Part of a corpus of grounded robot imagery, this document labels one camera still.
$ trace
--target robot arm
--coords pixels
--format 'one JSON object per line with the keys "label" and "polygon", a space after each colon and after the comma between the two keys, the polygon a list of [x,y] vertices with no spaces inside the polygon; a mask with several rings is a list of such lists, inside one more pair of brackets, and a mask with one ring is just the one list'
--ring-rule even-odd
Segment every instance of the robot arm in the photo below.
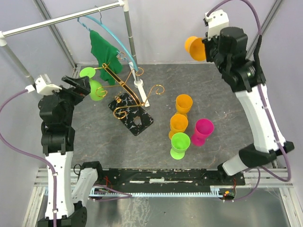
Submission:
{"label": "robot arm", "polygon": [[[258,90],[259,87],[262,89],[266,108],[273,116],[263,71],[257,62],[246,59],[247,35],[243,29],[229,26],[227,14],[223,10],[215,11],[209,17],[206,13],[204,22],[209,28],[202,40],[206,60],[215,63],[222,79],[231,86],[245,111],[254,138],[253,144],[241,149],[236,156],[218,166],[219,170],[231,176],[247,168],[265,165],[275,160],[281,151]],[[285,151],[293,150],[293,143],[285,140],[275,118],[272,118]]]}
{"label": "robot arm", "polygon": [[88,77],[80,79],[63,77],[62,80],[72,87],[66,89],[51,84],[46,74],[40,75],[36,80],[37,92],[44,95],[38,104],[43,120],[41,144],[46,160],[56,171],[54,187],[53,173],[48,168],[47,208],[45,218],[38,221],[38,227],[53,226],[54,213],[58,227],[84,227],[87,220],[85,206],[91,188],[95,182],[103,179],[102,166],[99,162],[83,163],[76,187],[71,192],[71,160],[75,137],[75,130],[71,127],[73,110],[90,93],[90,85]]}

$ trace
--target green towel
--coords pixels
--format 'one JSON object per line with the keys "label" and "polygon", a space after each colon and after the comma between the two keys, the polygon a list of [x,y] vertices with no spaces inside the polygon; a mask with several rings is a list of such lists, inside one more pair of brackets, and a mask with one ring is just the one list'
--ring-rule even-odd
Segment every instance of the green towel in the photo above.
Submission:
{"label": "green towel", "polygon": [[[116,57],[117,52],[119,50],[112,46],[104,38],[102,38],[98,32],[91,30],[89,36],[91,44],[91,53],[98,60],[99,67],[102,67],[103,63],[110,63],[108,67],[114,73],[120,73],[122,71],[123,66]],[[103,69],[101,69],[100,77],[104,81],[107,81],[109,85],[115,85],[115,79]]]}

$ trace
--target purple tube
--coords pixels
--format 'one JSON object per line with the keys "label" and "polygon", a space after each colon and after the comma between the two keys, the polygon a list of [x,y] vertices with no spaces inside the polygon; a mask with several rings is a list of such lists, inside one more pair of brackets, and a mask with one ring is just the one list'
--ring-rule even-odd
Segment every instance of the purple tube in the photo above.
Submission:
{"label": "purple tube", "polygon": [[[208,13],[207,13],[207,16],[209,16],[212,12],[214,12],[216,9],[218,9],[220,6],[222,6],[223,4],[229,2],[231,0],[224,0],[222,2],[220,2],[218,5],[216,5],[215,7],[213,7]],[[257,27],[258,27],[258,34],[259,35],[262,35],[262,29],[261,29],[261,23],[260,23],[260,20],[259,20],[259,17],[258,17],[258,14],[256,12],[256,9],[252,6],[252,4],[248,1],[248,0],[240,0],[240,1],[243,1],[245,2],[249,8],[251,9],[255,19],[256,19],[256,23],[257,23]],[[282,154],[283,154],[283,157],[285,159],[285,163],[286,163],[286,168],[287,168],[287,171],[288,171],[288,176],[286,179],[284,178],[281,178],[279,176],[277,176],[276,174],[274,174],[273,172],[271,172],[270,170],[268,170],[266,167],[263,167],[263,166],[260,166],[262,169],[264,169],[266,172],[268,172],[269,174],[271,174],[272,176],[274,176],[275,178],[279,179],[280,181],[283,181],[283,182],[289,182],[291,177],[292,177],[292,173],[291,173],[291,168],[290,168],[290,163],[289,163],[289,159],[287,157],[287,154],[284,150],[284,147],[282,146],[282,144],[280,143],[280,140],[279,140],[279,137],[278,137],[278,133],[277,133],[277,129],[275,127],[275,124],[274,124],[274,121],[273,121],[273,118],[269,112],[269,110],[267,109],[267,104],[266,104],[266,101],[265,101],[265,98],[264,98],[264,94],[263,94],[263,90],[262,90],[262,85],[259,84],[258,85],[258,92],[259,92],[259,95],[261,97],[261,101],[262,101],[262,104],[264,106],[264,109],[265,109],[265,112],[266,112],[266,115],[268,117],[268,120],[269,120],[269,123],[270,123],[270,126],[273,130],[273,133],[274,133],[274,137],[276,139],[276,143],[277,145],[279,146],[279,149],[281,150]]]}
{"label": "purple tube", "polygon": [[[6,101],[0,106],[0,113],[1,113],[2,109],[5,107],[5,105],[6,105],[7,103],[9,103],[9,102],[10,102],[11,100],[13,100],[14,98],[16,98],[16,97],[18,97],[19,95],[24,94],[24,93],[26,93],[26,92],[27,92],[27,90],[25,89],[25,90],[23,90],[23,91],[18,92],[18,93],[15,94],[15,95],[13,95],[13,96],[10,97],[8,100],[6,100]],[[22,150],[20,150],[20,149],[18,149],[18,148],[16,148],[16,147],[14,147],[13,145],[11,145],[9,142],[7,142],[7,141],[3,138],[1,132],[0,132],[0,140],[1,140],[6,146],[8,146],[9,148],[11,148],[12,150],[14,150],[14,151],[16,151],[16,152],[18,152],[18,153],[20,153],[20,154],[22,154],[22,155],[26,155],[26,156],[29,156],[29,157],[33,157],[33,158],[35,158],[35,159],[38,159],[38,160],[44,162],[45,164],[48,165],[48,167],[50,167],[50,169],[51,169],[51,171],[52,171],[53,174],[56,173],[55,168],[53,167],[53,165],[52,165],[49,161],[47,161],[46,159],[44,159],[44,158],[42,158],[42,157],[39,157],[39,156],[37,156],[37,155],[33,155],[33,154],[30,154],[30,153],[27,153],[27,152],[25,152],[25,151],[22,151]],[[57,177],[56,177],[56,176],[53,176],[53,210],[56,210],[56,209],[57,209]],[[57,227],[57,214],[56,214],[56,213],[53,213],[53,227]]]}

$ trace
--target cup base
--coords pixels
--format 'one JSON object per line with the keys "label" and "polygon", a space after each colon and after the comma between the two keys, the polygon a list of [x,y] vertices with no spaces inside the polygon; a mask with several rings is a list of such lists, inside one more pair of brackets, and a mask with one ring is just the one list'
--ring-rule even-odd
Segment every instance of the cup base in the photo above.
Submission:
{"label": "cup base", "polygon": [[200,139],[198,138],[196,135],[193,135],[191,138],[190,138],[191,142],[197,146],[197,147],[200,147],[200,146],[203,146],[205,144],[205,139]]}
{"label": "cup base", "polygon": [[[176,114],[181,114],[181,113],[176,112],[174,115],[176,115]],[[186,116],[186,118],[187,118],[187,114],[186,113],[182,113],[181,115]]]}
{"label": "cup base", "polygon": [[182,158],[184,158],[185,152],[184,153],[177,153],[175,152],[173,149],[170,149],[170,155],[176,159],[176,160],[180,160]]}
{"label": "cup base", "polygon": [[172,136],[175,135],[175,133],[173,131],[169,132],[169,139],[171,140]]}

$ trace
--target red wire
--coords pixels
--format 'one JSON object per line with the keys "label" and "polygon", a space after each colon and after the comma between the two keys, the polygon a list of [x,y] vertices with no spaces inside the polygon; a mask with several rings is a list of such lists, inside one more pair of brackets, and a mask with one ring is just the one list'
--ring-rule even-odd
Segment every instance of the red wire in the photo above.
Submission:
{"label": "red wire", "polygon": [[109,182],[109,183],[110,183],[110,187],[113,188],[113,185],[112,185],[112,183],[110,182],[110,180],[108,179],[108,177],[106,176],[106,177],[104,177],[104,179],[106,180],[106,187],[107,187],[108,182]]}
{"label": "red wire", "polygon": [[235,189],[236,186],[237,186],[237,182],[236,182],[236,178],[234,178],[234,179],[233,179],[233,187],[232,187],[232,189]]}

